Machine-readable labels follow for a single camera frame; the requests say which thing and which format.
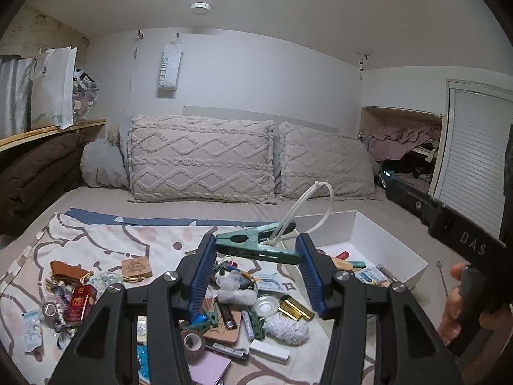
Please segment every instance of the white yarn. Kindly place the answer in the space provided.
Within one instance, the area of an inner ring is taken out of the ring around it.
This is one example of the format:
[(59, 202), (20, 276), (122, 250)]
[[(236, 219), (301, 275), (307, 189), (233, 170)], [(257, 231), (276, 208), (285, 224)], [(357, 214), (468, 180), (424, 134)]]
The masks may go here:
[(264, 330), (289, 345), (300, 345), (308, 339), (308, 323), (305, 320), (301, 318), (295, 321), (279, 312), (265, 319)]
[(258, 293), (254, 289), (238, 289), (236, 291), (219, 289), (217, 291), (217, 300), (221, 304), (251, 306), (255, 304), (257, 295)]
[(235, 291), (240, 288), (240, 276), (237, 272), (229, 272), (227, 275), (215, 275), (215, 283), (221, 289)]

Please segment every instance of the tape roll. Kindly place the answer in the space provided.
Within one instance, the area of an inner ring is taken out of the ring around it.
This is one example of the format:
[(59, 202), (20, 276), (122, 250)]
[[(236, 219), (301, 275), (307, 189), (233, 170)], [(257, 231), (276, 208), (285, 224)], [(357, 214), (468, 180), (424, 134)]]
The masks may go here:
[(205, 340), (194, 331), (182, 331), (181, 342), (184, 345), (185, 356), (196, 357), (201, 355), (205, 350)]

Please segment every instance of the pink clothing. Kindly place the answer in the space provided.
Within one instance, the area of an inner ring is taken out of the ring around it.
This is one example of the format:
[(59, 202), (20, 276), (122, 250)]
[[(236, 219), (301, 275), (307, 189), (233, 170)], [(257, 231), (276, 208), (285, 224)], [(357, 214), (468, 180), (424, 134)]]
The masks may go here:
[(368, 150), (377, 161), (400, 160), (405, 154), (429, 140), (440, 140), (440, 128), (427, 124), (420, 129), (380, 127), (368, 141)]

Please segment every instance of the finger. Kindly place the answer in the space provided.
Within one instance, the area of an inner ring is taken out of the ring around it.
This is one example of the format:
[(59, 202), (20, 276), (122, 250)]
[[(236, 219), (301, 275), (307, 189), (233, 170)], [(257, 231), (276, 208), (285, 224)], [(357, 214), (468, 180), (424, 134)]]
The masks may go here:
[(445, 303), (445, 312), (453, 319), (456, 320), (463, 312), (464, 300), (460, 295), (460, 288), (456, 287), (452, 290)]
[(463, 272), (463, 268), (465, 266), (467, 266), (466, 263), (458, 263), (457, 265), (453, 265), (450, 269), (450, 275), (457, 281), (461, 281), (461, 273)]
[(438, 334), (447, 345), (450, 341), (456, 339), (461, 333), (461, 324), (449, 316), (442, 317), (442, 322), (438, 327)]

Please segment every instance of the brown folded blanket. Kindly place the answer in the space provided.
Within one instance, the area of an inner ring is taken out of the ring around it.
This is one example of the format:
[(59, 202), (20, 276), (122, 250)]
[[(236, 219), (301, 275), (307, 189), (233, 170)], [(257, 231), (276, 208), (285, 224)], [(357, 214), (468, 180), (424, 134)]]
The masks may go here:
[(0, 172), (0, 233), (18, 236), (66, 190), (81, 183), (84, 137), (43, 142)]

